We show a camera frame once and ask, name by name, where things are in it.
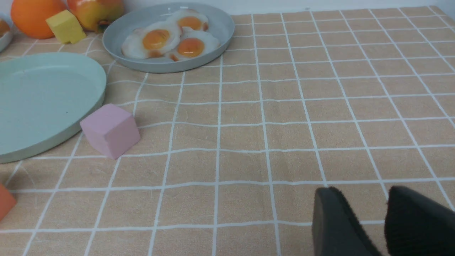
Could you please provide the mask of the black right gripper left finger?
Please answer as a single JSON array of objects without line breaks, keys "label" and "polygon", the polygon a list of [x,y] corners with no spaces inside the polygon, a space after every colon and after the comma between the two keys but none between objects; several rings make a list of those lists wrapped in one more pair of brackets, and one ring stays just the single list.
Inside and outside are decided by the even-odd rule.
[{"label": "black right gripper left finger", "polygon": [[335,187],[320,187],[314,193],[312,241],[315,256],[381,255]]}]

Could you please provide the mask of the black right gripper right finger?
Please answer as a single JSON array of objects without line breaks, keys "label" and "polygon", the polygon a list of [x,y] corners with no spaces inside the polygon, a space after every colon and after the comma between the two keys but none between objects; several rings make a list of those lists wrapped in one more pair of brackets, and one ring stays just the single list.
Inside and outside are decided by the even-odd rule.
[{"label": "black right gripper right finger", "polygon": [[455,214],[451,209],[412,190],[389,190],[385,239],[392,256],[453,256]]}]

